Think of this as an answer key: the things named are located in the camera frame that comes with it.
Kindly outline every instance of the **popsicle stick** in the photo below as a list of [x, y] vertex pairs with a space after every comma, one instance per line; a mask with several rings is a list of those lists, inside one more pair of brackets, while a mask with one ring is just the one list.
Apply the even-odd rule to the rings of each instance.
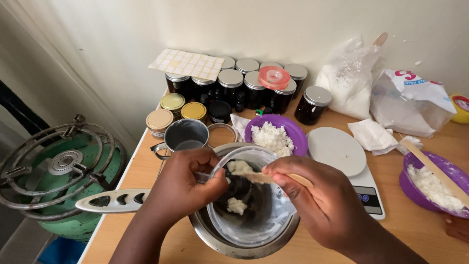
[[[243, 176], [246, 177], [251, 182], [275, 183], [269, 175], [263, 174], [262, 172], [244, 174]], [[313, 184], [310, 182], [310, 180], [296, 173], [289, 173], [287, 174], [287, 176], [289, 176], [290, 178], [292, 178], [293, 180], [297, 181], [299, 184], [305, 187], [314, 187]]]
[[469, 195], [464, 192], [448, 175], [446, 175], [438, 166], [433, 163], [424, 153], [420, 151], [414, 144], [407, 140], [403, 140], [402, 144], [406, 146], [433, 174], [458, 198], [467, 208], [469, 208]]
[[383, 32], [381, 33], [381, 35], [379, 35], [375, 41], [373, 41], [372, 45], [375, 45], [375, 46], [381, 46], [384, 44], [384, 42], [386, 41], [387, 39], [387, 33], [386, 32]]

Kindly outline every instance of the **metal cup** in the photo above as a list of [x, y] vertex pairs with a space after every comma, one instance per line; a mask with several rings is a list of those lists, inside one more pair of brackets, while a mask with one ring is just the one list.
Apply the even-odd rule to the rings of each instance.
[[160, 160], [168, 160], [170, 156], [163, 156], [157, 153], [161, 149], [169, 149], [171, 153], [176, 150], [190, 148], [201, 148], [207, 144], [207, 126], [195, 119], [181, 119], [172, 123], [166, 128], [164, 142], [161, 142], [150, 149]]

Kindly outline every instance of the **gold lid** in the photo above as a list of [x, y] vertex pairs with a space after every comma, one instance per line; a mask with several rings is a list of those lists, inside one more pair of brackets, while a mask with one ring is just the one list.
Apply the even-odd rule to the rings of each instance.
[[146, 119], [146, 124], [150, 130], [166, 129], [174, 121], [173, 113], [166, 109], [158, 109], [151, 112]]
[[202, 120], [207, 115], [207, 108], [199, 102], [188, 103], [181, 109], [182, 118]]
[[170, 93], [163, 96], [163, 98], [161, 98], [161, 101], [159, 101], [159, 104], [164, 109], [177, 110], [180, 109], [184, 104], [186, 104], [186, 99], [184, 99], [184, 96], [178, 93]]

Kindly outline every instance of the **purple bowl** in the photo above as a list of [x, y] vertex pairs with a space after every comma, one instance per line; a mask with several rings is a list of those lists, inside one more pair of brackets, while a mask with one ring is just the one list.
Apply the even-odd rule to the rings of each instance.
[[[438, 168], [440, 168], [446, 175], [448, 175], [448, 177], [453, 180], [457, 184], [457, 186], [459, 186], [464, 192], [469, 194], [469, 176], [465, 172], [463, 172], [460, 168], [458, 168], [456, 165], [452, 164], [448, 160], [444, 159], [443, 157], [440, 157], [428, 151], [423, 151], [423, 153], [428, 158], [430, 158], [430, 160], [433, 161], [433, 163], [435, 163]], [[407, 195], [407, 197], [409, 197], [418, 206], [429, 211], [444, 211], [448, 214], [457, 217], [469, 218], [469, 211], [450, 211], [427, 199], [427, 197], [422, 192], [420, 192], [417, 186], [415, 186], [414, 182], [407, 173], [407, 167], [410, 164], [413, 165], [416, 169], [421, 169], [424, 166], [424, 164], [412, 153], [408, 153], [404, 157], [404, 168], [402, 169], [402, 172], [399, 175], [399, 185], [401, 186], [401, 189]]]
[[292, 139], [293, 145], [293, 155], [305, 156], [308, 152], [308, 140], [304, 134], [301, 127], [299, 127], [294, 121], [289, 118], [280, 116], [280, 115], [261, 115], [252, 119], [246, 129], [244, 130], [244, 140], [247, 143], [251, 143], [251, 127], [258, 126], [261, 127], [265, 122], [272, 123], [275, 127], [285, 127], [287, 135]]

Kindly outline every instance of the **digital kitchen scale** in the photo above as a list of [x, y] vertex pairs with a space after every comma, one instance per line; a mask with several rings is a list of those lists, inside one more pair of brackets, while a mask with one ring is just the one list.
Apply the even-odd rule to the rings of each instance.
[[349, 134], [333, 127], [311, 130], [306, 137], [307, 157], [341, 170], [352, 183], [365, 210], [376, 220], [384, 219], [383, 203], [362, 146]]

